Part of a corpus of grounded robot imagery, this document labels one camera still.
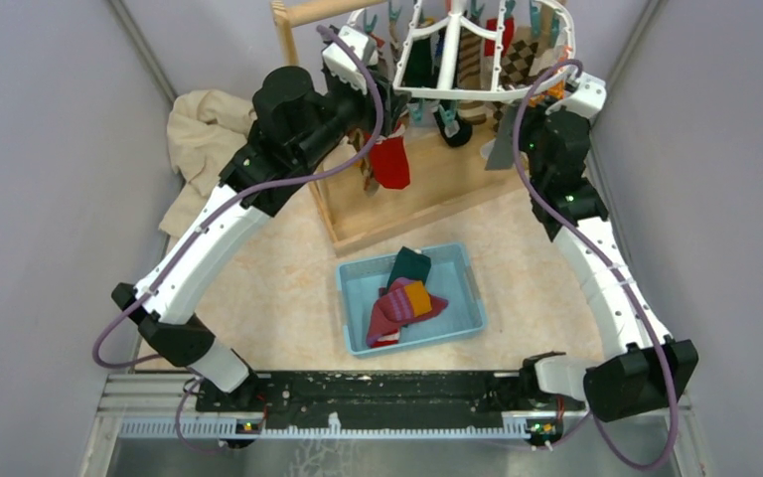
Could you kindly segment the maroon pink sock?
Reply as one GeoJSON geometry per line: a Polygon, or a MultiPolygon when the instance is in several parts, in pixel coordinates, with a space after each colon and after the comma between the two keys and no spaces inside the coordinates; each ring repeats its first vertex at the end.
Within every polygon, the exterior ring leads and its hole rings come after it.
{"type": "Polygon", "coordinates": [[[410,306],[402,292],[394,291],[381,296],[374,303],[371,312],[366,344],[372,348],[372,344],[380,337],[400,334],[402,321],[407,318],[410,311],[410,306]]]}

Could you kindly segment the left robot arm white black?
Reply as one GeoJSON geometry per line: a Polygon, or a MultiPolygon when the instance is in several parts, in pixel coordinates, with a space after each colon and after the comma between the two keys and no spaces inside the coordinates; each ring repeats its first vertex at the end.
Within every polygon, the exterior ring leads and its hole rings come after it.
{"type": "Polygon", "coordinates": [[[240,247],[319,178],[318,166],[346,136],[362,129],[377,140],[396,127],[409,93],[373,69],[359,69],[358,81],[330,77],[321,94],[300,67],[270,73],[252,98],[256,118],[247,142],[224,167],[198,217],[151,273],[112,292],[121,310],[117,323],[134,323],[161,358],[205,378],[235,411],[255,404],[255,373],[195,309],[240,247]]]}

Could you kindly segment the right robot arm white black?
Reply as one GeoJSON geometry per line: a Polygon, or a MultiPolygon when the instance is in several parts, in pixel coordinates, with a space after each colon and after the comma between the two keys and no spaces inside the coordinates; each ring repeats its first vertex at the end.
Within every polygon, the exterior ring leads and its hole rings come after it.
{"type": "Polygon", "coordinates": [[[526,361],[522,401],[545,409],[558,395],[571,397],[600,422],[661,409],[676,415],[698,352],[691,340],[675,339],[651,310],[604,201],[584,175],[589,119],[536,106],[520,109],[511,122],[515,165],[534,216],[573,271],[604,350],[599,364],[560,353],[526,361]]]}

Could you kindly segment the maroon purple yellow sock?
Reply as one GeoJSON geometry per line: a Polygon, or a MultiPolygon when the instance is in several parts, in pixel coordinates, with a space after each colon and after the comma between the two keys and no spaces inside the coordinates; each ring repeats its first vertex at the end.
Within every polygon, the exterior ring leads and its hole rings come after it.
{"type": "Polygon", "coordinates": [[[448,300],[431,294],[420,280],[397,279],[377,302],[385,319],[409,325],[439,316],[448,300]]]}

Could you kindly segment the red white striped sock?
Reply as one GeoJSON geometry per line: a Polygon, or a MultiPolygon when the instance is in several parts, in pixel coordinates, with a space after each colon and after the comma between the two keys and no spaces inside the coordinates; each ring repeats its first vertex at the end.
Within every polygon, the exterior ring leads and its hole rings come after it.
{"type": "Polygon", "coordinates": [[[385,335],[380,337],[377,341],[375,341],[372,344],[372,347],[380,348],[380,347],[396,345],[399,342],[399,338],[400,338],[399,333],[385,335]]]}

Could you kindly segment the dark teal sock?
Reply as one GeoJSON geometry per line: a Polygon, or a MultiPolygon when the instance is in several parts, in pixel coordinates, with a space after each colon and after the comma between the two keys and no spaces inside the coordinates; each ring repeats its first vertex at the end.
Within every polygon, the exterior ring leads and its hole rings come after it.
{"type": "Polygon", "coordinates": [[[392,285],[401,278],[425,283],[430,274],[431,265],[429,256],[403,246],[394,258],[386,288],[391,289],[392,285]]]}

